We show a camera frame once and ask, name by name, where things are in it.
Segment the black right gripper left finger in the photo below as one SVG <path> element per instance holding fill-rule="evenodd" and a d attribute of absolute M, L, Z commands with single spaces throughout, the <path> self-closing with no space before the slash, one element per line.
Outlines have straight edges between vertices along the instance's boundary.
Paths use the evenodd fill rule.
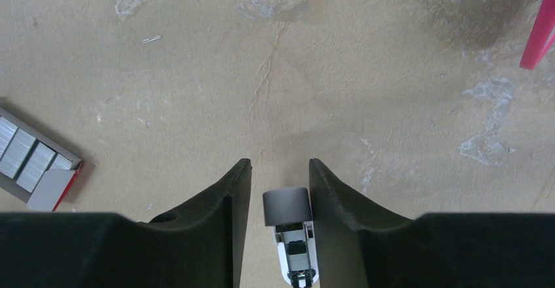
<path fill-rule="evenodd" d="M 116 213 L 2 213 L 2 287 L 238 287 L 251 162 L 147 223 Z"/>

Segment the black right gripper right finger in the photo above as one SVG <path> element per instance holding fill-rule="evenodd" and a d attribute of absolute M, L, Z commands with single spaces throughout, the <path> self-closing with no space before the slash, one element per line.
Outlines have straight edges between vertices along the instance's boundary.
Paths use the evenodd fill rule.
<path fill-rule="evenodd" d="M 309 163 L 322 287 L 553 287 L 554 216 L 426 213 L 408 219 Z"/>

